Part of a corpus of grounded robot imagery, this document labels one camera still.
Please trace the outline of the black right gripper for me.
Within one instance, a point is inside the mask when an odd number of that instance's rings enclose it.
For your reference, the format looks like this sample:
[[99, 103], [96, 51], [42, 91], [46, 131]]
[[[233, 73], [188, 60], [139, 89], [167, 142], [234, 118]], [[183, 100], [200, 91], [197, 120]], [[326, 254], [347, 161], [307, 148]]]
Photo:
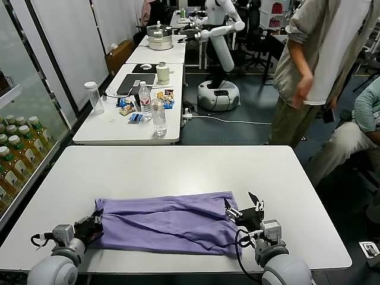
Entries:
[[227, 199], [224, 199], [226, 216], [231, 221], [235, 221], [237, 226], [244, 227], [247, 231], [256, 231], [261, 228], [264, 219], [264, 200], [260, 200], [256, 195], [248, 192], [254, 207], [238, 211], [234, 209]]

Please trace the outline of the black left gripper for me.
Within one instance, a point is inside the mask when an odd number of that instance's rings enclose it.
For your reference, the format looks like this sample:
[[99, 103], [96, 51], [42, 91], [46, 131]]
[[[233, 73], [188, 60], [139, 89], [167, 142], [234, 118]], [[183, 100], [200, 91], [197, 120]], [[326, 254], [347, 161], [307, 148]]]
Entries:
[[74, 223], [74, 237], [82, 242], [92, 242], [103, 235], [103, 210], [97, 210], [90, 217]]

